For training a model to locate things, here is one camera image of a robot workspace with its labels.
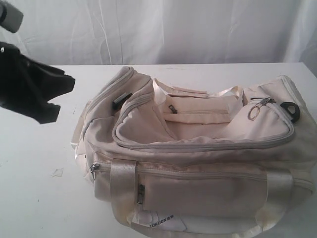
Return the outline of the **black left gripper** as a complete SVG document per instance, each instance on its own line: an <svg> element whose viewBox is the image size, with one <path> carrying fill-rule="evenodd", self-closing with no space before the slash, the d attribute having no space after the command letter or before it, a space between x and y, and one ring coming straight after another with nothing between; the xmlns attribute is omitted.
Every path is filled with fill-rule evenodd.
<svg viewBox="0 0 317 238"><path fill-rule="evenodd" d="M41 97L32 94L27 75ZM0 106L39 124L56 122L60 105L48 103L73 91L75 79L59 68L34 61L13 44L0 43Z"/></svg>

